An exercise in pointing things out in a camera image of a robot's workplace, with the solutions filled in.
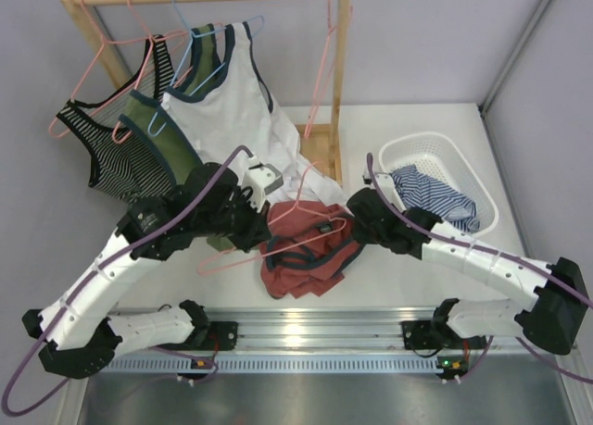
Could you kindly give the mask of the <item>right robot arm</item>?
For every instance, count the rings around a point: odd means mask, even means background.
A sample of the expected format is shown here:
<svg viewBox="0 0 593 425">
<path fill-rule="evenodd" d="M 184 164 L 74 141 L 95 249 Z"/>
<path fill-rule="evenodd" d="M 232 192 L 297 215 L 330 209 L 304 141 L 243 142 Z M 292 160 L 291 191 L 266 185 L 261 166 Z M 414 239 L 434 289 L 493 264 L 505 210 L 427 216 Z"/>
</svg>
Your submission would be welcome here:
<svg viewBox="0 0 593 425">
<path fill-rule="evenodd" d="M 373 188 L 359 190 L 347 207 L 358 242 L 453 269 L 502 294 L 500 300 L 443 301 L 430 321 L 430 333 L 441 346 L 504 336 L 524 338 L 553 355 L 571 352 L 588 298 L 572 260 L 561 257 L 550 264 L 498 251 L 424 209 L 397 210 Z"/>
</svg>

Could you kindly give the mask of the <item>red tank top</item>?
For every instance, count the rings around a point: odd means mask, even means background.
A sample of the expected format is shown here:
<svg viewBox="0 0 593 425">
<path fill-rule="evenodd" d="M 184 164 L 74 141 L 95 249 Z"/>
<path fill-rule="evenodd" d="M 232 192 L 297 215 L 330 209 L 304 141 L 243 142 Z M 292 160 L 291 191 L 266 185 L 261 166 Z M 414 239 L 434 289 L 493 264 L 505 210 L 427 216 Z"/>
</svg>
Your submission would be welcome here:
<svg viewBox="0 0 593 425">
<path fill-rule="evenodd" d="M 283 214 L 292 204 L 281 202 L 273 205 L 268 222 Z M 306 294 L 324 295 L 344 279 L 345 269 L 364 248 L 353 238 L 354 219 L 344 207 L 338 204 L 327 206 L 317 201 L 301 201 L 301 205 L 330 217 L 344 217 L 347 225 L 340 232 L 263 259 L 260 277 L 274 299 L 287 295 L 294 298 Z M 259 246 L 259 251 L 269 253 L 311 239 L 339 225 L 339 221 L 328 223 L 322 217 L 295 211 L 269 227 L 271 238 Z"/>
</svg>

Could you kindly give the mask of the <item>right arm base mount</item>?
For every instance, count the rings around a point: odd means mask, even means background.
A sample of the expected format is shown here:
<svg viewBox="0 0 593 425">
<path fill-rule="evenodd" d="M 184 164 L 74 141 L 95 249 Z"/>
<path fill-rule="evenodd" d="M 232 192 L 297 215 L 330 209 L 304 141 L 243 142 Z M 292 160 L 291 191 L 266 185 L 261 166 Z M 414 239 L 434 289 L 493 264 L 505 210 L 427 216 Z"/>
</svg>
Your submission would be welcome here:
<svg viewBox="0 0 593 425">
<path fill-rule="evenodd" d="M 484 349 L 485 336 L 461 338 L 447 325 L 452 308 L 459 302 L 457 298 L 446 299 L 430 319 L 403 321 L 404 348 L 424 358 L 435 356 L 442 350 L 462 350 L 466 344 L 470 350 Z"/>
</svg>

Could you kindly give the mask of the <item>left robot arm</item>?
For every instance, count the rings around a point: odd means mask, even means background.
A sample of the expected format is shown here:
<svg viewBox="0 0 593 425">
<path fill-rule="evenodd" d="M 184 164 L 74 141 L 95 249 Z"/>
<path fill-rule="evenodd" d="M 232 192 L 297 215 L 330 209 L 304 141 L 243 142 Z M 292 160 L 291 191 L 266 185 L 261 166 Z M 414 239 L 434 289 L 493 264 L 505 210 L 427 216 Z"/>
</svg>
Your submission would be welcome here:
<svg viewBox="0 0 593 425">
<path fill-rule="evenodd" d="M 111 311 L 135 283 L 198 237 L 226 237 L 244 252 L 270 239 L 267 197 L 282 184 L 280 172 L 258 160 L 243 176 L 205 163 L 168 193 L 131 204 L 84 275 L 54 304 L 23 316 L 27 333 L 44 343 L 38 353 L 44 369 L 86 379 L 147 348 L 203 348 L 211 326 L 194 301 L 140 315 Z"/>
</svg>

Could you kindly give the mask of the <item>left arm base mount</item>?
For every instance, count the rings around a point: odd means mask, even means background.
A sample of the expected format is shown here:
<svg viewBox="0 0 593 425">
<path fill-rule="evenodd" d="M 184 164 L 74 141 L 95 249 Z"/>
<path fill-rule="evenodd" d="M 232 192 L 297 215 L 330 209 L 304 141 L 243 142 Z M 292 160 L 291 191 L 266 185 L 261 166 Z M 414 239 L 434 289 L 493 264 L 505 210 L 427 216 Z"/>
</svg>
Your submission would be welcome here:
<svg viewBox="0 0 593 425">
<path fill-rule="evenodd" d="M 204 307 L 191 300 L 179 304 L 191 320 L 192 330 L 184 342 L 160 344 L 171 351 L 231 351 L 237 342 L 238 323 L 235 321 L 212 321 Z"/>
</svg>

